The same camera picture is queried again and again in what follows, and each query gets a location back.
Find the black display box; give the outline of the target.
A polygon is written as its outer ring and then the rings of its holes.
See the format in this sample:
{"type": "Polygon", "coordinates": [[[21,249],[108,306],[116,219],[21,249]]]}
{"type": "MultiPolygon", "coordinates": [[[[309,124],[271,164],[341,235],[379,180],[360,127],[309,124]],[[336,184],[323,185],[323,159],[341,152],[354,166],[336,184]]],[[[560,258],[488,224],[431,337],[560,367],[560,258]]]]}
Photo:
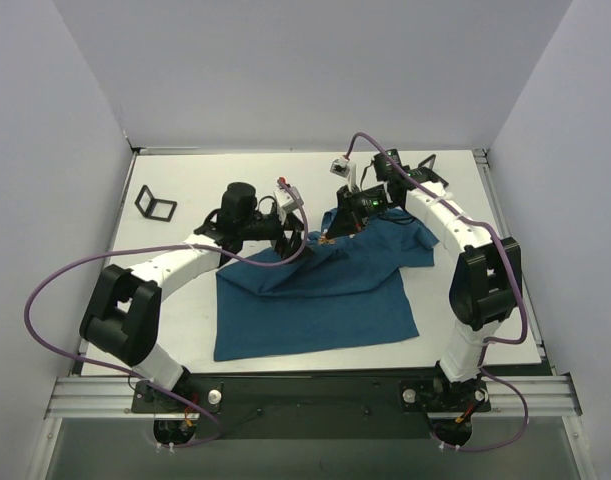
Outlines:
{"type": "Polygon", "coordinates": [[[143,218],[169,223],[173,219],[178,203],[156,197],[149,186],[144,184],[136,196],[134,205],[143,218]]]}
{"type": "Polygon", "coordinates": [[[441,183],[444,188],[449,186],[449,182],[446,181],[443,177],[441,177],[434,169],[436,163],[436,154],[431,154],[424,160],[422,160],[417,167],[422,170],[428,179],[435,183],[441,183]]]}

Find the aluminium frame rail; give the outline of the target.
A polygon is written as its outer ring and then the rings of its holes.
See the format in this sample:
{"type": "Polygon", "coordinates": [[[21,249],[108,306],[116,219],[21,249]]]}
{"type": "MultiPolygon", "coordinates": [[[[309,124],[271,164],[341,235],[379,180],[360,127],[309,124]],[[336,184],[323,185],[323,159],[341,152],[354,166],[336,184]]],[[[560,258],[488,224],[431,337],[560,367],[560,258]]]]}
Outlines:
{"type": "Polygon", "coordinates": [[[132,417],[134,391],[124,376],[56,379],[45,418],[117,419],[132,417]]]}

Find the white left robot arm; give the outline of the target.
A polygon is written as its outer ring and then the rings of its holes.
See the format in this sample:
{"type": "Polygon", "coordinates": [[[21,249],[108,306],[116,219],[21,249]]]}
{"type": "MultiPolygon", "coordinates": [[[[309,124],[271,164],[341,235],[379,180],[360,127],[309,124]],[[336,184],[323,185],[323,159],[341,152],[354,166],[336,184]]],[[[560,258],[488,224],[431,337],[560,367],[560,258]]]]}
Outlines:
{"type": "Polygon", "coordinates": [[[298,190],[284,179],[262,213],[255,188],[229,184],[221,204],[182,243],[166,247],[152,259],[123,268],[104,268],[79,328],[81,337],[131,367],[156,385],[155,400],[168,411],[189,402],[188,371],[157,342],[162,303],[198,276],[236,259],[245,242],[267,241],[277,265],[306,251],[307,218],[298,190]]]}

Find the right black display box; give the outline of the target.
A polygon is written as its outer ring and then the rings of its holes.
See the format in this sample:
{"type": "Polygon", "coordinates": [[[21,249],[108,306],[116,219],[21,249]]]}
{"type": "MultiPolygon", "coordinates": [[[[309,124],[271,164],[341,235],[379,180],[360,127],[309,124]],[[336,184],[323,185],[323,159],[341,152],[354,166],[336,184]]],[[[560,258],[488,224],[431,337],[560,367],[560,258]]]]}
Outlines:
{"type": "Polygon", "coordinates": [[[436,163],[436,154],[431,154],[424,160],[422,160],[417,167],[422,170],[428,179],[435,183],[441,183],[444,188],[449,186],[449,182],[446,181],[443,177],[441,177],[434,169],[436,163]]]}

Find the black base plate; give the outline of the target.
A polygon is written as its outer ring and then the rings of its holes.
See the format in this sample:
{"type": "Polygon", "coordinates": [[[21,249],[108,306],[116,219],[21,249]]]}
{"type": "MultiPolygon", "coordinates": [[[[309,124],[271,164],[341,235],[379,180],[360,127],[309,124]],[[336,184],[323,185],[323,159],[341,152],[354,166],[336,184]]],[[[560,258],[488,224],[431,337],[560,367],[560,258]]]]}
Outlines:
{"type": "Polygon", "coordinates": [[[169,397],[135,386],[136,414],[155,416],[162,443],[227,440],[425,439],[466,441],[491,409],[480,377],[449,383],[435,368],[189,374],[169,397]]]}

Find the left black display box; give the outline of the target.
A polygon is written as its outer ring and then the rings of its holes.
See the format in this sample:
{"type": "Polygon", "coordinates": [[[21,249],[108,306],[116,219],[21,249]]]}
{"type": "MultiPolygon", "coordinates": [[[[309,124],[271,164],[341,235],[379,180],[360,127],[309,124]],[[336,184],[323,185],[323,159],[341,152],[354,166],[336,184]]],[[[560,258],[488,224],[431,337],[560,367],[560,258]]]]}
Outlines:
{"type": "Polygon", "coordinates": [[[156,197],[149,186],[144,184],[136,196],[134,205],[143,218],[169,223],[173,219],[178,203],[156,197]]]}

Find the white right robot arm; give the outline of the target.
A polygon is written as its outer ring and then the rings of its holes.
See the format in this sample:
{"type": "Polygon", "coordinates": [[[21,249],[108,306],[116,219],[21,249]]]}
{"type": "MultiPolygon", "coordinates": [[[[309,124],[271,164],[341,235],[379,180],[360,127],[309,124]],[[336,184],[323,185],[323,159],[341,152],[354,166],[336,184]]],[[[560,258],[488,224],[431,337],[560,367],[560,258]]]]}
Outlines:
{"type": "Polygon", "coordinates": [[[498,239],[452,200],[447,181],[432,168],[434,160],[429,156],[411,168],[395,149],[378,153],[372,160],[378,184],[362,189],[355,164],[346,156],[335,159],[330,171],[346,183],[336,193],[336,214],[323,237],[358,234],[396,208],[420,221],[455,261],[449,304],[456,321],[438,366],[447,382],[470,383],[481,375],[496,330],[522,298],[521,252],[515,240],[498,239]]]}

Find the blue t-shirt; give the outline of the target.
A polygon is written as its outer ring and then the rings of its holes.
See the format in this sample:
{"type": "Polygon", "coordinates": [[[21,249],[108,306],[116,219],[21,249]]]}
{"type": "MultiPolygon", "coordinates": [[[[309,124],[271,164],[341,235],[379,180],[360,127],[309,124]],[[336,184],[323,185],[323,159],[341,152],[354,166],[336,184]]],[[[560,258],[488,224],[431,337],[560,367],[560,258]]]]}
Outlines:
{"type": "Polygon", "coordinates": [[[418,335],[401,276],[432,267],[436,237],[390,210],[354,237],[322,244],[273,267],[272,249],[216,274],[217,362],[395,343],[418,335]]]}

